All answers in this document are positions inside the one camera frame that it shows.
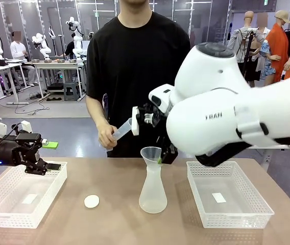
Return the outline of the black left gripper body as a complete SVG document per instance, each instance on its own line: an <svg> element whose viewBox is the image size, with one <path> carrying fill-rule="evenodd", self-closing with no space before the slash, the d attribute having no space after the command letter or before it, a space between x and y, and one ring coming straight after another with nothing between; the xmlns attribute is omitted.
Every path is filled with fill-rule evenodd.
<svg viewBox="0 0 290 245"><path fill-rule="evenodd" d="M4 140L0 143L0 166L35 166L39 160L40 143L17 143Z"/></svg>

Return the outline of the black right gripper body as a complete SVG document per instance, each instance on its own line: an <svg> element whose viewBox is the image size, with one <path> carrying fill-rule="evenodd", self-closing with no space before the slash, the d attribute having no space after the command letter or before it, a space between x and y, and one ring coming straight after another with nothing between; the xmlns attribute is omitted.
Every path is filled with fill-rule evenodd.
<svg viewBox="0 0 290 245"><path fill-rule="evenodd" d="M167 135L167 117L152 103L138 107L137 122L139 134L145 135L153 144L161 148L169 148L171 141Z"/></svg>

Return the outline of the person's right hand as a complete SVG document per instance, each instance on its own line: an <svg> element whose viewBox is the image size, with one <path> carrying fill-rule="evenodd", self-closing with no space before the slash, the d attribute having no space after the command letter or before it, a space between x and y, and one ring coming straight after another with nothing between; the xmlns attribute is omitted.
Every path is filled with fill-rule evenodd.
<svg viewBox="0 0 290 245"><path fill-rule="evenodd" d="M113 137L113 133L117 131L116 127L109 124L101 124L97 126L97 129L101 146L109 150L117 145L117 140Z"/></svg>

